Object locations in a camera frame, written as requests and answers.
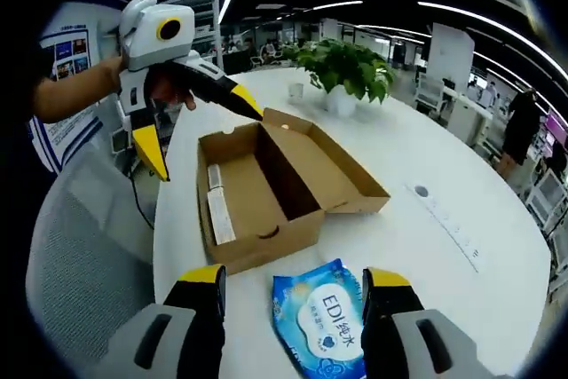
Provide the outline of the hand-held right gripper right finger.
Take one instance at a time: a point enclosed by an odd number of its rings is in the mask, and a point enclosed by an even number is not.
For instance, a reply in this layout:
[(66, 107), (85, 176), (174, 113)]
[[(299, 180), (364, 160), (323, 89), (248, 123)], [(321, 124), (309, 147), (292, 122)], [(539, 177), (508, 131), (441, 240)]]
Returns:
[(477, 345), (442, 312), (426, 309), (402, 275), (363, 271), (361, 348), (368, 378), (494, 378)]

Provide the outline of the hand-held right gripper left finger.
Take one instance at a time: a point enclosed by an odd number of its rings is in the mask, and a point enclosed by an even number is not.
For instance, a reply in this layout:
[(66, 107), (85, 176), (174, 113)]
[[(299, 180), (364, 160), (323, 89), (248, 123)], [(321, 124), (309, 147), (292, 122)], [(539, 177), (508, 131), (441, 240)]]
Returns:
[(161, 304), (116, 330), (92, 378), (217, 378), (225, 345), (224, 265), (182, 274)]

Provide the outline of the person's left hand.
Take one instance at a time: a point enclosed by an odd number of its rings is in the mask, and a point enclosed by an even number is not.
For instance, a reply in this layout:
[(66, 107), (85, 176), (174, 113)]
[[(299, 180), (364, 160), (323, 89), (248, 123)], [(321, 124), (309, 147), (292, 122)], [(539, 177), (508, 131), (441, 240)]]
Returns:
[(145, 93), (150, 99), (165, 104), (185, 104), (190, 111), (196, 108), (191, 90), (182, 84), (179, 72), (171, 67), (151, 67), (146, 76)]

